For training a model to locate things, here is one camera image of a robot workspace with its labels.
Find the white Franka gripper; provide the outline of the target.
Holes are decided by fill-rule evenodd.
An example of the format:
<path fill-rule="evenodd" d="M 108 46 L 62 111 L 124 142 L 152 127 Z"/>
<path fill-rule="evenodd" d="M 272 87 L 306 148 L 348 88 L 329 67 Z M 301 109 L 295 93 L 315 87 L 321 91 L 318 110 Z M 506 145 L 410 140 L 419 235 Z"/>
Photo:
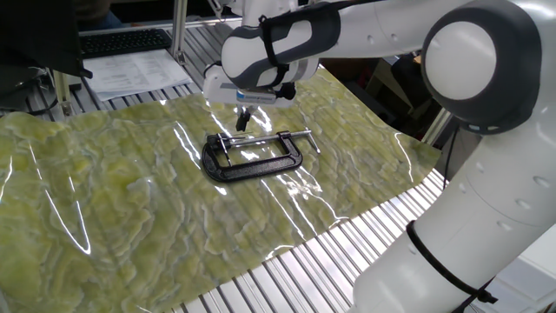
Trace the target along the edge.
<path fill-rule="evenodd" d="M 203 95 L 211 103 L 229 103 L 245 107 L 272 106 L 287 108 L 293 104 L 296 96 L 294 83 L 285 83 L 276 87 L 254 87 L 240 89 L 224 73 L 219 63 L 210 64 L 204 71 Z M 244 131 L 251 118 L 249 108 L 240 108 L 237 112 L 235 129 Z"/>

